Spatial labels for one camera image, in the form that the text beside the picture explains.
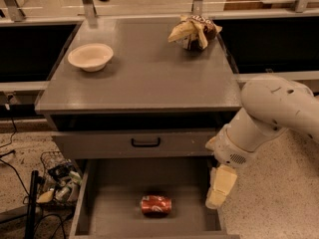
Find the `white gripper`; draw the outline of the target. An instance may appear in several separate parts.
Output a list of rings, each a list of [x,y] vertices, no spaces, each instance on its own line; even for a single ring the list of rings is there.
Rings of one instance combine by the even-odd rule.
[[[227,130],[226,124],[205,144],[207,149],[213,150],[215,159],[221,163],[210,172],[210,185],[205,200],[205,206],[209,209],[219,208],[233,188],[237,173],[232,167],[245,167],[254,159],[253,152],[241,149],[230,140]]]

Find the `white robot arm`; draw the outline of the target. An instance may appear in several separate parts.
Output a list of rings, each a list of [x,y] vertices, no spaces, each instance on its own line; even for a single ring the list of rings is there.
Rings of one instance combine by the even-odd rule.
[[[220,207],[237,179],[236,170],[257,155],[257,149],[292,129],[319,141],[319,100],[311,90],[274,74],[257,76],[241,89],[242,108],[205,147],[218,166],[210,172],[205,205]]]

